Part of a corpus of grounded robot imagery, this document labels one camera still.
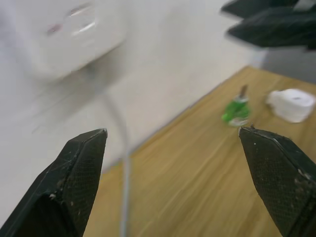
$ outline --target green bottle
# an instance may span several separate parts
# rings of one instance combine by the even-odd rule
[[[248,123],[250,109],[248,97],[245,95],[247,85],[244,85],[240,94],[226,107],[222,120],[231,126],[242,126]]]

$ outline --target power cord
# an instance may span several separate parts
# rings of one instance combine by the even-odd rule
[[[121,223],[120,223],[120,237],[127,237],[128,234],[128,216],[129,216],[129,189],[130,189],[130,172],[131,172],[131,163],[129,157],[129,139],[128,132],[126,127],[126,121],[124,121],[123,116],[115,106],[111,96],[106,92],[100,91],[97,81],[97,71],[93,65],[86,66],[86,72],[88,74],[88,86],[93,90],[95,94],[101,94],[104,97],[105,106],[110,111],[114,120],[119,127],[123,145],[124,145],[124,156],[123,156],[123,197],[122,197],[122,211],[121,211]]]

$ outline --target green toy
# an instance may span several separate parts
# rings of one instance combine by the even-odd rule
[[[222,120],[231,126],[242,126],[248,123],[250,109],[248,97],[245,95],[247,85],[244,85],[240,94],[226,107]]]

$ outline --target black object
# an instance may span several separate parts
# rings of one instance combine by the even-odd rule
[[[222,10],[245,18],[228,34],[259,47],[316,48],[316,10],[293,10],[297,0],[237,0]]]
[[[254,186],[284,237],[316,236],[316,164],[290,139],[243,127]]]
[[[81,237],[98,190],[107,140],[104,129],[68,141],[30,186],[0,237]]]

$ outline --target wooden table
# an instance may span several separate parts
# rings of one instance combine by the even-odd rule
[[[253,186],[237,128],[221,121],[225,106],[244,84],[255,127],[292,138],[316,158],[316,113],[290,124],[265,105],[272,90],[316,94],[316,85],[244,68],[132,155],[131,237],[280,236]],[[122,166],[117,165],[103,175],[85,237],[119,236],[121,196]]]

